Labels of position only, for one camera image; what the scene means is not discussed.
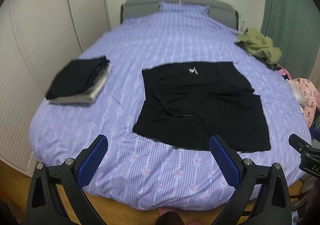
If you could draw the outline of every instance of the green jacket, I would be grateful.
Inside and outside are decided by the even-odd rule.
[[[238,34],[236,44],[242,47],[249,55],[257,57],[265,64],[275,64],[282,56],[280,48],[273,47],[273,41],[265,37],[257,29],[248,27],[243,34]]]

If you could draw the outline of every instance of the white wardrobe door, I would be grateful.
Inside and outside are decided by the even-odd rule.
[[[108,31],[104,0],[69,0],[73,23],[82,51]]]
[[[9,0],[25,62],[43,93],[55,75],[81,54],[68,0]]]
[[[29,126],[43,93],[21,56],[8,0],[0,7],[0,76],[0,159],[31,175],[36,160],[29,145]]]

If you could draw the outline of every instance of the blue gripper pad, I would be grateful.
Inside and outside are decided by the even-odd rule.
[[[231,151],[231,149],[224,143],[224,147],[226,150]],[[221,145],[221,143],[218,141],[216,137],[210,138],[209,142],[209,148],[210,152],[213,155],[214,159],[216,160],[224,178],[226,179],[229,186],[232,186],[234,188],[238,188],[241,180],[240,170],[239,166],[234,163],[234,161],[231,159],[230,155],[227,153],[227,151],[224,149],[224,147]]]
[[[89,153],[89,155],[87,156],[87,158],[84,160],[83,164],[79,167],[77,171],[77,182],[80,188],[82,188],[83,186],[89,185],[92,177],[94,176],[96,170],[98,169],[102,159],[104,158],[108,150],[107,137],[103,135],[99,135],[96,138],[96,140],[91,144],[91,146],[93,146],[95,142],[96,142],[96,145],[93,147],[92,151]]]

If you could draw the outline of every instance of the pink object on headboard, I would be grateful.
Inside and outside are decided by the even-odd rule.
[[[280,73],[283,76],[287,75],[289,77],[289,80],[292,80],[290,73],[286,69],[282,68],[278,71],[278,73]]]

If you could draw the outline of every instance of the green curtain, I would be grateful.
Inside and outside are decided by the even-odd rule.
[[[279,64],[308,78],[320,46],[320,13],[313,0],[266,0],[261,33],[282,50]]]

